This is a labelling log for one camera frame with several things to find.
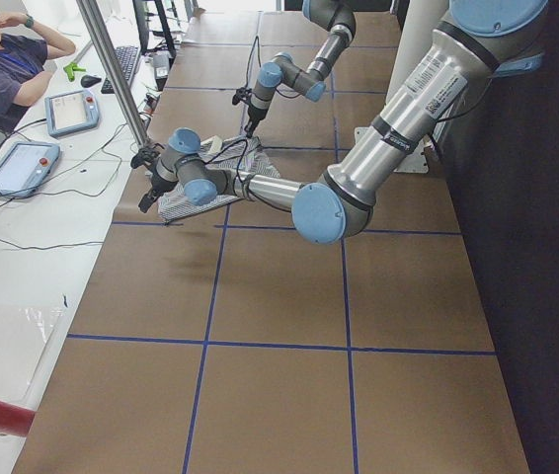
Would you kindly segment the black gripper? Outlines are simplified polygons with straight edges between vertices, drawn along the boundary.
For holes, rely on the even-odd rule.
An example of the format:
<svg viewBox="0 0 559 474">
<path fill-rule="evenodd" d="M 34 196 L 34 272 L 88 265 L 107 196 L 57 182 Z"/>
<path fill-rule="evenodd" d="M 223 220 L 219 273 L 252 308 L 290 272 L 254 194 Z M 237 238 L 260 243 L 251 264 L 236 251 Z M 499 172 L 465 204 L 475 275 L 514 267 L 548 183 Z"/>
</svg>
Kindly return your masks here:
<svg viewBox="0 0 559 474">
<path fill-rule="evenodd" d="M 157 171 L 163 148 L 160 145 L 143 146 L 138 149 L 130 160 L 130 167 L 138 169 L 143 167 L 150 173 L 150 191 L 145 194 L 138 208 L 142 213 L 146 213 L 154 203 L 154 198 L 159 198 L 171 191 L 171 182 L 163 178 Z"/>
<path fill-rule="evenodd" d="M 251 138 L 259 123 L 266 118 L 264 101 L 259 99 L 251 88 L 241 87 L 236 90 L 232 97 L 232 105 L 245 104 L 247 106 L 247 123 L 245 124 L 246 137 Z"/>
</svg>

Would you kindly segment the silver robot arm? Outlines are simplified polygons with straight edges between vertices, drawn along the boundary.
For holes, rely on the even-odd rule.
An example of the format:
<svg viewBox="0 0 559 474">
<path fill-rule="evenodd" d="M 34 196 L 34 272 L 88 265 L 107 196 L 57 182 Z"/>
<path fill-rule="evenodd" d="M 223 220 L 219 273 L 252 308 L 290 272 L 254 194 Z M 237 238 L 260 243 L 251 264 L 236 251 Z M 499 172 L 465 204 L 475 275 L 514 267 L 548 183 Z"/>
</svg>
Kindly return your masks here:
<svg viewBox="0 0 559 474">
<path fill-rule="evenodd" d="M 452 1 L 432 31 L 418 65 L 371 121 L 344 160 L 313 183 L 217 168 L 200 156 L 200 139 L 178 128 L 162 151 L 141 149 L 132 168 L 150 172 L 139 202 L 149 209 L 181 189 L 187 202 L 204 206 L 221 196 L 257 200 L 290 214 L 306 240 L 330 244 L 364 230 L 378 188 L 446 120 L 451 104 L 475 81 L 535 69 L 535 44 L 548 5 L 544 1 Z"/>
<path fill-rule="evenodd" d="M 354 11 L 344 1 L 304 0 L 302 14 L 324 29 L 328 36 L 307 68 L 297 66 L 290 54 L 279 52 L 260 66 L 252 88 L 242 87 L 236 91 L 232 103 L 247 106 L 248 121 L 244 132 L 248 138 L 266 118 L 279 86 L 283 85 L 312 102 L 319 101 L 326 90 L 325 79 L 356 36 Z"/>
</svg>

